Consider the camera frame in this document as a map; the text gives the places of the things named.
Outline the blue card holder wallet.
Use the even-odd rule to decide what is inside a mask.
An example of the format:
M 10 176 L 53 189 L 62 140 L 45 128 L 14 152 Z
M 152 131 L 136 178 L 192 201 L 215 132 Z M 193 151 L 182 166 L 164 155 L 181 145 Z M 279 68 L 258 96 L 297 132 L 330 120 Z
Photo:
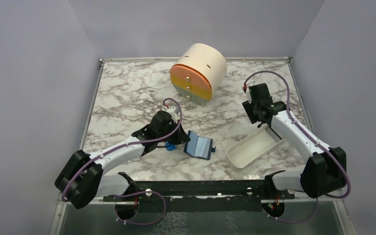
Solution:
M 216 150 L 213 139 L 199 136 L 191 130 L 188 131 L 188 137 L 190 140 L 185 143 L 184 153 L 194 158 L 209 161 L 211 154 Z

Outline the white rectangular plastic tray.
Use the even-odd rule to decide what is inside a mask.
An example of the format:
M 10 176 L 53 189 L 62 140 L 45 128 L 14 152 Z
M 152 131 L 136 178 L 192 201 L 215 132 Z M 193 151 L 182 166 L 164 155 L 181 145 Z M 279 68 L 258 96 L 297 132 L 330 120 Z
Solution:
M 282 142 L 283 137 L 265 124 L 229 147 L 226 151 L 227 158 L 234 167 L 245 168 Z

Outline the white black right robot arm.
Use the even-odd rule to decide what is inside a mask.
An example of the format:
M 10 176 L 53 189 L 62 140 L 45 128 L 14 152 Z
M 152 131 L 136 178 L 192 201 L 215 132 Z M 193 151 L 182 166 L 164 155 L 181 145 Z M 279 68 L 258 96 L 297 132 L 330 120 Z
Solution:
M 301 170 L 278 171 L 265 177 L 263 194 L 275 199 L 283 190 L 304 192 L 311 198 L 331 193 L 347 185 L 346 153 L 315 137 L 288 111 L 282 101 L 274 102 L 265 83 L 244 86 L 247 101 L 243 108 L 251 123 L 267 124 L 287 140 L 306 161 Z

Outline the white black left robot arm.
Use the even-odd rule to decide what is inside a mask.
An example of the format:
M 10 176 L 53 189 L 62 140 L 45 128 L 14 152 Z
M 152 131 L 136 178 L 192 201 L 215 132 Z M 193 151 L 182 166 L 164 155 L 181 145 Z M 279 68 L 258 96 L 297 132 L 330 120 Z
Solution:
M 81 209 L 96 197 L 103 175 L 110 170 L 152 152 L 161 142 L 180 145 L 189 140 L 179 108 L 158 111 L 149 124 L 114 146 L 92 153 L 74 152 L 54 185 L 62 201 Z

